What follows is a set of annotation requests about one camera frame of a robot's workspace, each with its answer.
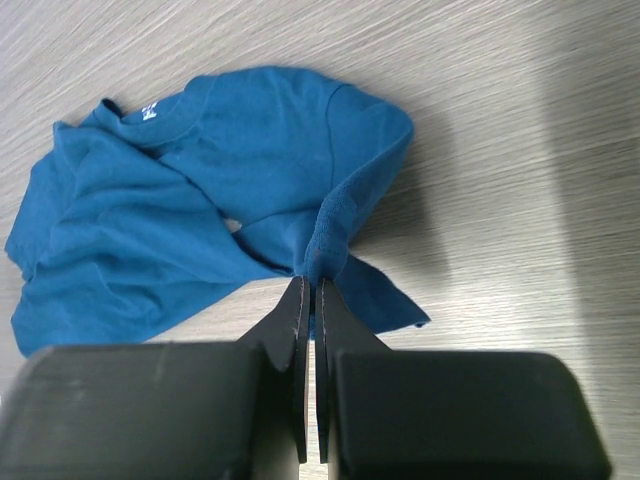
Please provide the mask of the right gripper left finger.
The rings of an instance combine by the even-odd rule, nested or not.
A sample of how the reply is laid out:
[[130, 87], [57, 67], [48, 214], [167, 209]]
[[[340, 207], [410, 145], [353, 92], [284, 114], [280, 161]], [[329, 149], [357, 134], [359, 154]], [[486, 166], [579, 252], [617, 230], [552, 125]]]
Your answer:
[[235, 341], [47, 348], [1, 409], [5, 479], [295, 479], [308, 283]]

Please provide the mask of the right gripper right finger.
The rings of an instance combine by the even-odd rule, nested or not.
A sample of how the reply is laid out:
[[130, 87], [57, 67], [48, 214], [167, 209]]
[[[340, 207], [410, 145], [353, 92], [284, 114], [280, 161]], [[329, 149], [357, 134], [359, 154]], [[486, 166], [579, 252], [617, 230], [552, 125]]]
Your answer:
[[580, 386], [531, 351], [394, 350], [324, 281], [315, 305], [320, 460], [332, 479], [607, 479]]

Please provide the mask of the blue t shirt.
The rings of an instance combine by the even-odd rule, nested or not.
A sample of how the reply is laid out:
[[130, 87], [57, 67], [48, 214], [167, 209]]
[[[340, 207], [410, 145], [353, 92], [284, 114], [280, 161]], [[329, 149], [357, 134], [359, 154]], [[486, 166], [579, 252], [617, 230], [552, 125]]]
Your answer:
[[5, 245], [24, 280], [11, 318], [20, 353], [144, 342], [275, 277], [334, 281], [377, 333], [426, 324], [349, 251], [412, 137], [393, 103], [277, 66], [56, 123]]

